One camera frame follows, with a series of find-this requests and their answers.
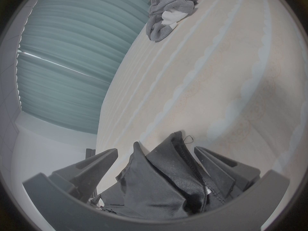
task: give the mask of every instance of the wall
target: wall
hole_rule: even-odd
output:
[[[39,228],[53,230],[31,202],[22,183],[39,172],[48,176],[84,160],[86,148],[96,146],[96,135],[62,128],[25,112],[21,112],[15,122],[19,134],[11,163],[13,195]]]
[[[37,0],[29,0],[17,14],[0,45],[0,171],[10,190],[11,158],[21,108],[16,86],[17,48],[25,22]]]

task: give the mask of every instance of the white wall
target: white wall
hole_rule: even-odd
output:
[[[15,121],[19,134],[12,156],[13,195],[25,213],[43,231],[53,228],[37,211],[22,183],[39,172],[53,171],[85,159],[95,149],[96,135],[62,128],[21,112]]]

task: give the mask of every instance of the gray waffle-knit garment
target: gray waffle-knit garment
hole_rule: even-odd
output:
[[[193,1],[186,0],[151,0],[148,10],[149,20],[146,26],[146,35],[151,41],[159,42],[167,37],[173,29],[169,25],[162,25],[162,14],[164,11],[176,7],[176,10],[183,13],[192,13],[194,9]]]

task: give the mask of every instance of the teal curtain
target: teal curtain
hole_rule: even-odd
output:
[[[148,7],[148,0],[38,0],[17,58],[22,110],[96,134],[108,87]]]

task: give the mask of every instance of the curtain pleat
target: curtain pleat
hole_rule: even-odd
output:
[[[148,7],[148,0],[38,0],[17,58],[22,110],[96,134],[108,87]]]

